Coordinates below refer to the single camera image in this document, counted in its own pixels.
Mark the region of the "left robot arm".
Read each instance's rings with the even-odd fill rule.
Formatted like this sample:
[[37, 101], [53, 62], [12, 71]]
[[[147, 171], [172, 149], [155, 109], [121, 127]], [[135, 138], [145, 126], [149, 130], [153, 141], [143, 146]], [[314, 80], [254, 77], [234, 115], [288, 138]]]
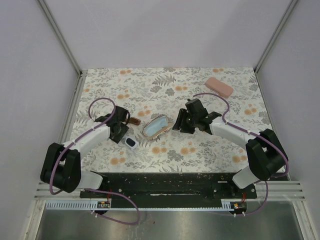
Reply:
[[52, 143], [48, 149], [40, 173], [40, 180], [49, 184], [52, 195], [60, 192], [71, 193], [75, 189], [91, 188], [98, 198], [107, 195], [109, 186], [102, 176], [92, 172], [82, 172], [81, 160], [104, 140], [119, 143], [129, 127], [124, 123], [108, 126], [96, 122], [76, 139], [63, 144]]

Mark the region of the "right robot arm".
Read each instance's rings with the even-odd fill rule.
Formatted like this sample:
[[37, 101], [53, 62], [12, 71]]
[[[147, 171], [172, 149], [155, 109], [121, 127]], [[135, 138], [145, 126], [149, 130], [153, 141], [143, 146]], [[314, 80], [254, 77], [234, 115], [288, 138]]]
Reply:
[[199, 129], [246, 150], [248, 166], [236, 173], [232, 177], [233, 182], [227, 186], [228, 194], [233, 198], [243, 195], [249, 185], [276, 177], [277, 171], [289, 166], [288, 158], [272, 130], [266, 129], [259, 135], [241, 130], [239, 126], [224, 121], [220, 113], [208, 113], [205, 108], [194, 112], [181, 108], [172, 129], [187, 134]]

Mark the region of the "light blue cleaning cloth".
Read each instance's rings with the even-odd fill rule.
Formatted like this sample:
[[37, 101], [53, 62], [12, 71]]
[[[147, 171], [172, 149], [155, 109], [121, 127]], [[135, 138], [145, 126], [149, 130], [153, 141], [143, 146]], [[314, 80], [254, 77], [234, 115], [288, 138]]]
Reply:
[[144, 131], [148, 137], [153, 136], [162, 128], [168, 126], [168, 120], [166, 116], [159, 116], [158, 118], [151, 121], [145, 128]]

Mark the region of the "pink glasses case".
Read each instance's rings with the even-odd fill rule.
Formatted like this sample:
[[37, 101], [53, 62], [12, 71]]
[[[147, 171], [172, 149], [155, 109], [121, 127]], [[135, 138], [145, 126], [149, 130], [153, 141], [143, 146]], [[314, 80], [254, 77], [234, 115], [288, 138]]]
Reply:
[[229, 98], [234, 92], [234, 89], [232, 87], [216, 79], [215, 77], [210, 77], [205, 82], [205, 86], [224, 98]]

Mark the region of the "flag print glasses case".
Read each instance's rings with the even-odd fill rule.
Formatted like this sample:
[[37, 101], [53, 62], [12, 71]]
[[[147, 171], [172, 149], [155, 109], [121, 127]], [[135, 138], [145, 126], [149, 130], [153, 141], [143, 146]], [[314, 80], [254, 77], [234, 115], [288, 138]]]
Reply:
[[169, 131], [173, 127], [167, 115], [162, 114], [143, 127], [142, 132], [149, 140], [157, 138], [159, 135]]

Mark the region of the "white frame sunglasses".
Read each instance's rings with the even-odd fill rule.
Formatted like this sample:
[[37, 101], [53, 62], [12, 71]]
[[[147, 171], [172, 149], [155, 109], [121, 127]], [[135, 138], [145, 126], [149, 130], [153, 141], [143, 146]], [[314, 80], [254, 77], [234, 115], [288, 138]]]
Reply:
[[139, 143], [132, 137], [126, 137], [124, 143], [131, 150], [134, 150], [139, 145]]

